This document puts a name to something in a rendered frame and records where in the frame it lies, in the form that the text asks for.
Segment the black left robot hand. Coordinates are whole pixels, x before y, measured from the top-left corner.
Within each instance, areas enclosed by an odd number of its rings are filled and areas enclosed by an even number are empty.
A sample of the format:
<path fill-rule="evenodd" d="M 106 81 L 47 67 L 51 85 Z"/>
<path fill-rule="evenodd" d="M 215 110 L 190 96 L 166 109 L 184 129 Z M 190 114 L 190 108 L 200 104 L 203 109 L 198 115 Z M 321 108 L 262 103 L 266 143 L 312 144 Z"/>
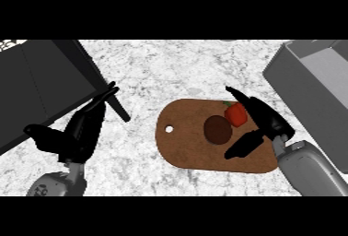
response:
<path fill-rule="evenodd" d="M 75 112 L 61 131 L 39 124 L 24 127 L 23 132 L 33 139 L 36 149 L 57 154 L 60 163 L 83 164 L 92 156 L 104 119 L 104 101 L 117 90 L 111 82 L 107 90 Z"/>

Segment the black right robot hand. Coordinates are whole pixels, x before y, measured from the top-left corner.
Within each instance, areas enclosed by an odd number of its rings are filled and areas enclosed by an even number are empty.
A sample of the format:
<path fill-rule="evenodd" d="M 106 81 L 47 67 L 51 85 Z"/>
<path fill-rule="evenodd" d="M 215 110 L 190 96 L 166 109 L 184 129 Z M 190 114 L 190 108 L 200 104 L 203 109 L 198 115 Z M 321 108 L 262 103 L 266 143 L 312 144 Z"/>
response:
<path fill-rule="evenodd" d="M 263 137 L 271 141 L 274 156 L 284 153 L 285 142 L 294 135 L 294 130 L 280 113 L 256 97 L 247 97 L 237 89 L 225 87 L 235 100 L 244 106 L 257 129 L 246 133 L 232 143 L 224 153 L 224 159 L 244 158 L 263 143 Z"/>

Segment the dark brown cupcake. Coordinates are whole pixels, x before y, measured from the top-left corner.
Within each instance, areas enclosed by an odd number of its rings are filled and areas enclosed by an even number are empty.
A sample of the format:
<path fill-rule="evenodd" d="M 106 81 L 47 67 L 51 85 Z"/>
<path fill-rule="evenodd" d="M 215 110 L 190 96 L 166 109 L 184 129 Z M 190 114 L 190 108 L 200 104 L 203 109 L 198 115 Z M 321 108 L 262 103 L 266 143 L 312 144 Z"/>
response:
<path fill-rule="evenodd" d="M 204 120 L 203 135 L 206 140 L 215 145 L 222 145 L 228 142 L 232 135 L 232 128 L 222 116 L 212 115 Z"/>

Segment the grey cardboard box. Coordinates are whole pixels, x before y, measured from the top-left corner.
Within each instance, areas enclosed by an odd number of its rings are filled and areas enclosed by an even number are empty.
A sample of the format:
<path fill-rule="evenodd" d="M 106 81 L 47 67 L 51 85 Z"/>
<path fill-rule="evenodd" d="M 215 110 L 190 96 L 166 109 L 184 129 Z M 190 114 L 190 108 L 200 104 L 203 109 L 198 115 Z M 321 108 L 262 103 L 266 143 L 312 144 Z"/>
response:
<path fill-rule="evenodd" d="M 348 174 L 348 40 L 284 42 L 262 75 L 327 158 Z"/>

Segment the brown wooden cutting board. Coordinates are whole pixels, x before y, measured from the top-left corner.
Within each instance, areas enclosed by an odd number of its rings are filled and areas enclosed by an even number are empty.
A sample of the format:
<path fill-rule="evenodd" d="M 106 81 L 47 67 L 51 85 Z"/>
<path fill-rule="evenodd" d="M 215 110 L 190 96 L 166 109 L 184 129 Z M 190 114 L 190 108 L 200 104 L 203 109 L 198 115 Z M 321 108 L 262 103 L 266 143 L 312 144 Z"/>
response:
<path fill-rule="evenodd" d="M 271 141 L 263 143 L 244 158 L 224 159 L 224 152 L 235 140 L 250 130 L 256 130 L 252 117 L 237 128 L 231 127 L 229 140 L 222 145 L 212 144 L 203 135 L 203 123 L 212 115 L 224 115 L 226 105 L 221 100 L 179 99 L 163 107 L 156 123 L 156 146 L 165 161 L 178 168 L 265 173 L 277 168 Z"/>

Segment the red bell pepper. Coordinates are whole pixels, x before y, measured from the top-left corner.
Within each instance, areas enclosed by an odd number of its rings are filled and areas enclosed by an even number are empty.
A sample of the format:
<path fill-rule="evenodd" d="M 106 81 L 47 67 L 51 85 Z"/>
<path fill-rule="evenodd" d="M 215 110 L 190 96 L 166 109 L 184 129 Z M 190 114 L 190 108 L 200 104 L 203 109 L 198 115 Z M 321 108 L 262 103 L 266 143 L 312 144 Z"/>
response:
<path fill-rule="evenodd" d="M 232 127 L 238 127 L 247 122 L 247 114 L 244 107 L 240 102 L 229 103 L 224 101 L 222 104 L 226 106 L 224 111 L 224 118 L 229 122 Z"/>

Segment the dark grey appliance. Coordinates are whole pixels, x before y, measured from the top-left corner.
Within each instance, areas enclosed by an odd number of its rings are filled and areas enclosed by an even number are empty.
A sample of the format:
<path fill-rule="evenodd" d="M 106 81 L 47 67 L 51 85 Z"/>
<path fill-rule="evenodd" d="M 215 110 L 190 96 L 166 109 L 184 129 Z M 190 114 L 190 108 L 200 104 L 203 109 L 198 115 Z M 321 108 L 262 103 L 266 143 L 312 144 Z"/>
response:
<path fill-rule="evenodd" d="M 76 40 L 1 41 L 0 155 L 27 139 L 26 125 L 51 125 L 106 90 Z"/>

